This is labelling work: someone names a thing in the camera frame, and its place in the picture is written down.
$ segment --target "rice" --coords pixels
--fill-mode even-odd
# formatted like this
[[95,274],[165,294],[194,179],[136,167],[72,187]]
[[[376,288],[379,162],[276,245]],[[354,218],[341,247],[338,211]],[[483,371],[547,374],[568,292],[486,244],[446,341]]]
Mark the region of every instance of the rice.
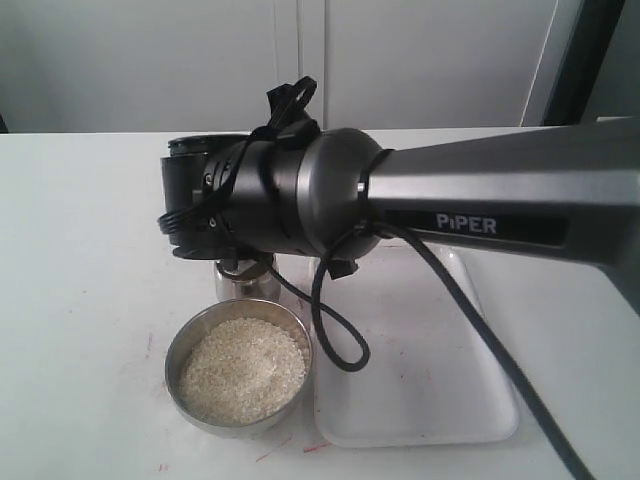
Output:
[[284,406],[305,377],[291,336],[257,318],[229,320],[196,345],[180,377],[187,410],[210,423],[249,424]]

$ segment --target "cabinet door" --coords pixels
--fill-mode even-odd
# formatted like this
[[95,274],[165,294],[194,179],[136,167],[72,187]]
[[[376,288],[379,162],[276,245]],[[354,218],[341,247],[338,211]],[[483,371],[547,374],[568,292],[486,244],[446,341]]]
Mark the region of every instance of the cabinet door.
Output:
[[541,121],[580,0],[302,0],[325,127]]
[[298,75],[295,0],[5,0],[0,18],[12,131],[248,130]]

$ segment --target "metal arm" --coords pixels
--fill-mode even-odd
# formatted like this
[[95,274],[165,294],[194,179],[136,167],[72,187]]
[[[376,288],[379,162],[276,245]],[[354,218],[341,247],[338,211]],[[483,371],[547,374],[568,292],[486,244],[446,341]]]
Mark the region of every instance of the metal arm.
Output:
[[426,240],[596,265],[640,313],[639,121],[394,151],[368,198]]

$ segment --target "white table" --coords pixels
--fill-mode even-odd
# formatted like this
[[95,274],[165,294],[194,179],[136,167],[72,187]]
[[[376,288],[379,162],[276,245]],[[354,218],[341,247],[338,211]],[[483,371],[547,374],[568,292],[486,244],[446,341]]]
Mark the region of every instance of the white table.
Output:
[[[512,130],[372,134],[407,148]],[[178,135],[0,136],[0,478],[569,478],[522,402],[508,441],[410,449],[305,453],[322,443],[310,398],[261,440],[179,417],[164,355],[215,298],[211,266],[173,258],[156,224],[159,158]],[[588,267],[463,255],[489,321],[592,471],[640,478],[637,316]]]

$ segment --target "stainless steel bowl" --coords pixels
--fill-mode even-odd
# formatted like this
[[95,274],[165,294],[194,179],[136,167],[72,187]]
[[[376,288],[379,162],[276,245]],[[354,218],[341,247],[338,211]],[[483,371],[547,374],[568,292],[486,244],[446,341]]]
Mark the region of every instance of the stainless steel bowl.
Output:
[[[195,347],[209,332],[228,320],[240,317],[259,318],[277,325],[287,331],[298,344],[304,358],[306,374],[300,390],[280,410],[257,422],[244,425],[231,425],[222,423],[209,423],[202,421],[189,413],[178,393],[178,383],[184,364]],[[271,302],[253,298],[227,300],[217,303],[187,322],[180,329],[171,342],[165,361],[165,379],[167,389],[175,402],[178,410],[184,418],[205,432],[213,433],[221,437],[245,437],[262,432],[284,419],[302,398],[302,394],[310,384],[310,372],[313,364],[313,349],[309,333],[304,328],[300,319],[290,310]]]

